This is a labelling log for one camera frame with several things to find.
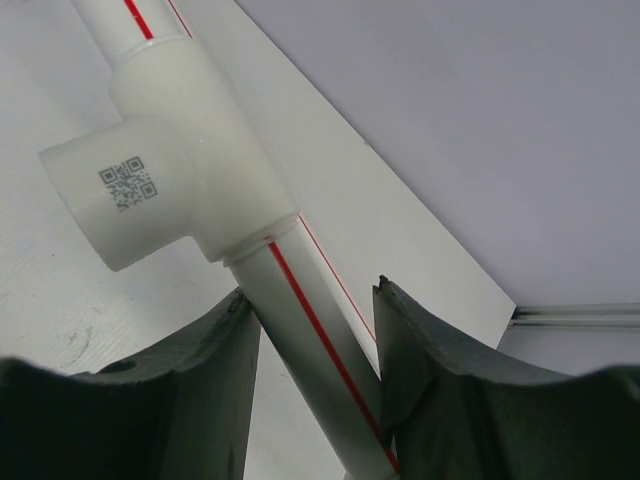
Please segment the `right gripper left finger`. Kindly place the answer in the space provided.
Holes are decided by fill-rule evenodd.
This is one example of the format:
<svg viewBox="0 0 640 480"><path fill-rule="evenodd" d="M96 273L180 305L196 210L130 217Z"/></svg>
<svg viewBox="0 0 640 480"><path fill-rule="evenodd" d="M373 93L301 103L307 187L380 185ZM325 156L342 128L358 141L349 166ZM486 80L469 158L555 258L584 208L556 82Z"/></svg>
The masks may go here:
<svg viewBox="0 0 640 480"><path fill-rule="evenodd" d="M260 328L240 290L95 373L1 361L5 479L240 479Z"/></svg>

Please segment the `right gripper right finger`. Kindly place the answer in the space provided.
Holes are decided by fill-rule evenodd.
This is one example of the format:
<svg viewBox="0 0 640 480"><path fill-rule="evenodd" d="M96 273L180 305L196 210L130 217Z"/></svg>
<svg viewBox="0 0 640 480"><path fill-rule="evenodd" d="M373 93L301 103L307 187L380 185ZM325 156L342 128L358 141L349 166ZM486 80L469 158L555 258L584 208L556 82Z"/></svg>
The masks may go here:
<svg viewBox="0 0 640 480"><path fill-rule="evenodd" d="M503 354L373 289L382 429L404 479L635 479L639 369L570 376Z"/></svg>

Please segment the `white pipe frame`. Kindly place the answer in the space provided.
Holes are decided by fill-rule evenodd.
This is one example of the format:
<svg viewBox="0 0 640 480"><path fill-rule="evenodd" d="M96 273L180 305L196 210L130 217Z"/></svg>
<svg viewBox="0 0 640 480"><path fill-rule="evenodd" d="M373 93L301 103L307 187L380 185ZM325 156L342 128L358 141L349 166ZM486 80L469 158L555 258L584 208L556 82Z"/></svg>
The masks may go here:
<svg viewBox="0 0 640 480"><path fill-rule="evenodd" d="M120 121L40 160L93 249L119 271L193 239L231 271L347 474L398 478L380 380L229 79L169 1L74 9Z"/></svg>

